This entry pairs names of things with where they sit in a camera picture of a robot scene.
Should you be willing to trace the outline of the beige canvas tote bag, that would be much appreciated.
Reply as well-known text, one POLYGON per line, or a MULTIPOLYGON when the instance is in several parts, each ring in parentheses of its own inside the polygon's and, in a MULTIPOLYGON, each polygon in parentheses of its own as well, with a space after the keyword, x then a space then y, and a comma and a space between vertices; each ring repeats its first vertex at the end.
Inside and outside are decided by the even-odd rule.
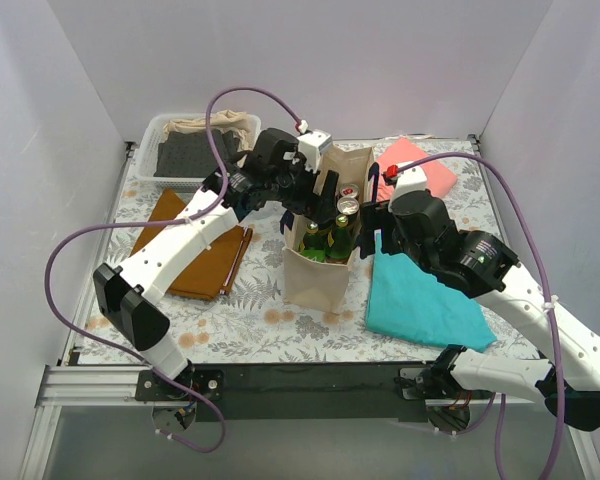
MULTIPOLYGON (((331 147, 322 157, 314 191, 322 191, 330 170, 339 174, 337 186, 354 184, 358 188, 358 201, 371 199, 373 183, 368 179, 375 162, 370 147, 343 150, 331 147)), ((343 264, 320 263, 304 258, 297 252, 308 219, 288 214, 282 221, 285 246, 283 248, 284 299, 300 307, 323 312, 338 313, 342 310, 346 289, 349 285, 352 260, 343 264)))

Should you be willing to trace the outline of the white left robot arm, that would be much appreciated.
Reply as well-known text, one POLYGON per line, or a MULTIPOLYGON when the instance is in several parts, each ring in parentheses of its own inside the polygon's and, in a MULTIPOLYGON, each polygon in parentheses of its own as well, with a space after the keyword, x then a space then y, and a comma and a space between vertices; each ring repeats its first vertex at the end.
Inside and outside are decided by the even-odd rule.
POLYGON ((116 267, 102 264, 94 272, 101 313, 160 372, 158 387, 168 398, 185 398, 193 377, 158 302, 200 253, 268 202, 319 224, 332 220, 338 175, 330 170, 317 183, 331 145, 331 135, 320 130, 298 137, 276 128, 262 131, 242 165, 220 163, 176 219, 142 249, 116 267))

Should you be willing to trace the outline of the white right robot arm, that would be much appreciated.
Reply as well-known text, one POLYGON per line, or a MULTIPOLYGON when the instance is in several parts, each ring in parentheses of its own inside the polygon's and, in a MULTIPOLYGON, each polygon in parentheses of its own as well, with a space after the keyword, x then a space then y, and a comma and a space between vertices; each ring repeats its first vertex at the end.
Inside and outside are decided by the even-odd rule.
POLYGON ((466 346, 448 345, 407 386, 426 398, 461 391, 490 391, 542 403, 558 412, 565 396, 565 423, 600 428, 600 337, 542 287, 496 236, 456 227, 444 202, 427 190, 360 208, 361 254, 408 256, 442 285, 491 310, 540 352, 538 359, 499 359, 466 346))

